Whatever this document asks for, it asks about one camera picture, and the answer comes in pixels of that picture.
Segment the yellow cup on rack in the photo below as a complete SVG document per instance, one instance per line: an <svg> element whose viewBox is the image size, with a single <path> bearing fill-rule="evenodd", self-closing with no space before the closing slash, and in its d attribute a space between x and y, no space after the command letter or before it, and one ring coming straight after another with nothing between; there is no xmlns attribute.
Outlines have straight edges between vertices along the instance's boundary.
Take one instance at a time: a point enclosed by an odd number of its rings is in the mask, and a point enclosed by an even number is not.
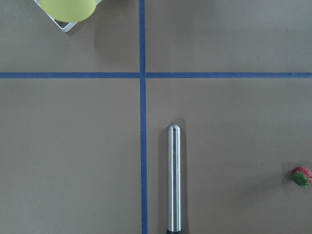
<svg viewBox="0 0 312 234"><path fill-rule="evenodd" d="M49 16L62 22L79 22L90 17L96 9L96 0L39 0Z"/></svg>

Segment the red strawberry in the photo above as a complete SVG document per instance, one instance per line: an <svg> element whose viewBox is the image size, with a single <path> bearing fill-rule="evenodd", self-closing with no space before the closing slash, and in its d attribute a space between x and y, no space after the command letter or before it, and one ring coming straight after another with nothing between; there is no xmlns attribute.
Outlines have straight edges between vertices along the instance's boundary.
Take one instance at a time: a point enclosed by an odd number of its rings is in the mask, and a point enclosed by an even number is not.
<svg viewBox="0 0 312 234"><path fill-rule="evenodd" d="M312 183L312 172L307 167L299 166L292 170L291 178L297 185L307 188Z"/></svg>

